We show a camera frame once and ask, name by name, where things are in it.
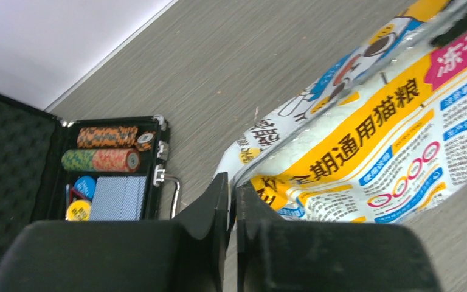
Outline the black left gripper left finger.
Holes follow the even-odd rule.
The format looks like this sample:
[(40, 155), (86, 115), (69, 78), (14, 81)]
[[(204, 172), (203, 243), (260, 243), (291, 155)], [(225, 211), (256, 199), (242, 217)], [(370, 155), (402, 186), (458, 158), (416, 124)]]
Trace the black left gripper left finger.
[(0, 263), (0, 291), (221, 291), (227, 173), (170, 220), (39, 221)]

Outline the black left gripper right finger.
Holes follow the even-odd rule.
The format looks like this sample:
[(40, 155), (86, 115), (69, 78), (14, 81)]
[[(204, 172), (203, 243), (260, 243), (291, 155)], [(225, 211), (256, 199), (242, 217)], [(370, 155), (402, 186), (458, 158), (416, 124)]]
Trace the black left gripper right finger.
[(235, 189), (239, 291), (441, 291), (408, 228), (287, 221), (252, 184)]

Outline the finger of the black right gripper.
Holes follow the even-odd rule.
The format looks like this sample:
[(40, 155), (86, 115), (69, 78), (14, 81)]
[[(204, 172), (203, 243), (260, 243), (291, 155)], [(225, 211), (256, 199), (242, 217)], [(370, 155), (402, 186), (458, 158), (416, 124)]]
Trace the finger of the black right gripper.
[(430, 42), (432, 47), (441, 48), (445, 47), (456, 38), (460, 37), (467, 31), (467, 12), (465, 15), (457, 20), (452, 27), (450, 27), (445, 33), (436, 36)]

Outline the cat food bag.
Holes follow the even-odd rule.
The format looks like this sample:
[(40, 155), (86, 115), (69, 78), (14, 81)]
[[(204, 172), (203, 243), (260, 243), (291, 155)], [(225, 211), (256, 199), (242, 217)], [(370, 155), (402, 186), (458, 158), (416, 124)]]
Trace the cat food bag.
[(467, 184), (467, 1), (417, 1), (246, 130), (217, 173), (292, 221), (397, 223)]

